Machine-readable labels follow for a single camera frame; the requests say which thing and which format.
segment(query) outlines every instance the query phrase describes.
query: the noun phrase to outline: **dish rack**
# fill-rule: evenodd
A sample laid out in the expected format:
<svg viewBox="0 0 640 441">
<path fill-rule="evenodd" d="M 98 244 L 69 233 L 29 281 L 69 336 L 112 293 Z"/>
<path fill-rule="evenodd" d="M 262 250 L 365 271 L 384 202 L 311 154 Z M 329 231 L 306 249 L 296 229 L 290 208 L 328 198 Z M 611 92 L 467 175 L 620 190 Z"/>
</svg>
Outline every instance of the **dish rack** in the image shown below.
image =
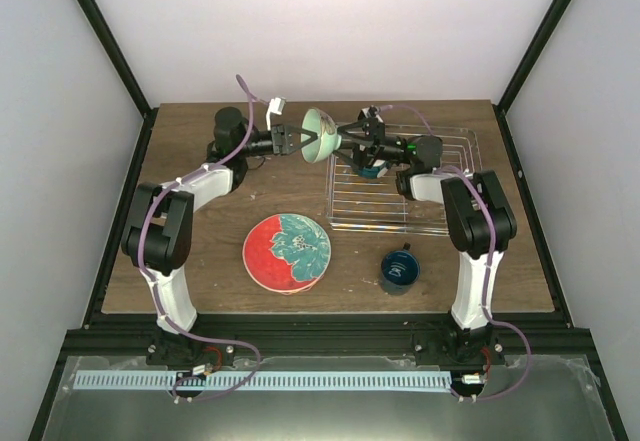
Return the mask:
<svg viewBox="0 0 640 441">
<path fill-rule="evenodd" d="M 386 124 L 388 136 L 411 137 L 428 134 L 417 125 Z M 478 140 L 467 128 L 432 126 L 442 138 L 442 165 L 480 171 Z M 396 172 L 408 166 L 394 166 L 384 176 L 366 179 L 335 156 L 327 168 L 327 218 L 335 230 L 377 233 L 448 235 L 444 208 L 437 203 L 408 201 L 396 190 Z"/>
</svg>

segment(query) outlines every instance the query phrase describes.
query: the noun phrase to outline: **wooden tabletop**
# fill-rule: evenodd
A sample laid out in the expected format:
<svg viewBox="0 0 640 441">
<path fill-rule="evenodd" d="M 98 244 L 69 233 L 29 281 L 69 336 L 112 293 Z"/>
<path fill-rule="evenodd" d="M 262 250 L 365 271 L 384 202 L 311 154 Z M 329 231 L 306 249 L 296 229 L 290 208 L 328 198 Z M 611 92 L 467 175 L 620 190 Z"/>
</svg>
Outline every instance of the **wooden tabletop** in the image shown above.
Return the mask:
<svg viewBox="0 0 640 441">
<path fill-rule="evenodd" d="M 433 125 L 473 130 L 484 169 L 501 180 L 518 222 L 518 234 L 498 270 L 493 294 L 495 312 L 552 311 L 553 305 L 531 230 L 489 101 L 409 102 Z M 355 120 L 371 102 L 288 103 L 278 121 L 300 125 L 306 110 L 319 107 L 339 124 Z M 140 181 L 164 182 L 196 169 L 213 139 L 213 117 L 232 103 L 162 105 Z M 246 104 L 235 104 L 247 113 Z M 257 125 L 264 129 L 264 108 L 257 107 Z M 419 123 L 406 111 L 385 113 L 388 123 Z M 256 166 L 257 160 L 250 160 Z M 199 312 L 446 312 L 455 298 L 458 252 L 447 237 L 335 231 L 326 217 L 325 162 L 310 165 L 300 153 L 270 156 L 249 171 L 233 193 L 201 208 L 194 216 L 191 255 L 186 264 L 191 299 Z M 308 216 L 329 234 L 332 258 L 325 276 L 308 292 L 284 296 L 266 291 L 247 274 L 242 261 L 245 237 L 257 223 L 276 213 Z M 389 296 L 376 285 L 383 256 L 403 243 L 421 263 L 422 274 L 403 296 Z M 147 284 L 118 254 L 107 289 L 106 313 L 153 312 Z"/>
</svg>

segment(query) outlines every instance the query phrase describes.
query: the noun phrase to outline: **green flower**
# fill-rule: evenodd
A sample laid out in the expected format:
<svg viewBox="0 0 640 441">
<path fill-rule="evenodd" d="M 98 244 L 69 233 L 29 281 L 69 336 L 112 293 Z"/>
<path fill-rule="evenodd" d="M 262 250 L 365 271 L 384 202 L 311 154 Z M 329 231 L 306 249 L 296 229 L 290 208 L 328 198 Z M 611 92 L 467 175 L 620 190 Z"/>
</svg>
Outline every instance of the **green flower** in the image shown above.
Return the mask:
<svg viewBox="0 0 640 441">
<path fill-rule="evenodd" d="M 293 266 L 292 276 L 299 283 L 322 276 L 331 256 L 327 233 L 298 214 L 281 214 L 280 225 L 282 232 L 271 238 L 273 255 Z"/>
</svg>

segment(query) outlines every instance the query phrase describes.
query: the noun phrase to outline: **dark blue mug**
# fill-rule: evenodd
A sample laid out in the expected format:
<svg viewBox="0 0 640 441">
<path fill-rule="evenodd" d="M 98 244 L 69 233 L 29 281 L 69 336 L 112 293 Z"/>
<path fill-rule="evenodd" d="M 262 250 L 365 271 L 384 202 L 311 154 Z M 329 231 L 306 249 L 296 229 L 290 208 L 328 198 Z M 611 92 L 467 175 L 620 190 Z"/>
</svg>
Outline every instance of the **dark blue mug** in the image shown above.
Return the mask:
<svg viewBox="0 0 640 441">
<path fill-rule="evenodd" d="M 380 264 L 380 287 L 387 293 L 399 296 L 409 291 L 420 277 L 420 263 L 409 252 L 405 243 L 399 251 L 391 251 Z"/>
</svg>

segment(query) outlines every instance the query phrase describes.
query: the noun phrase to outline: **white backdrop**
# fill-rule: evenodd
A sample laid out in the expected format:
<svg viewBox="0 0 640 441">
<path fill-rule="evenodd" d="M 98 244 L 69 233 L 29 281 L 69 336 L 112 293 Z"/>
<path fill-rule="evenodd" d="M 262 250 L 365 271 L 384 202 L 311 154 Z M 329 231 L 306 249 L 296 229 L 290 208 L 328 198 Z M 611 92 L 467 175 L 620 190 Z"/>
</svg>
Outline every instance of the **white backdrop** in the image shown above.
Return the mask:
<svg viewBox="0 0 640 441">
<path fill-rule="evenodd" d="M 0 0 L 0 439 L 79 328 L 141 116 L 76 0 Z"/>
<path fill-rule="evenodd" d="M 97 0 L 149 102 L 499 100 L 551 0 Z"/>
<path fill-rule="evenodd" d="M 640 0 L 573 0 L 509 111 L 578 326 L 640 439 Z"/>
</svg>

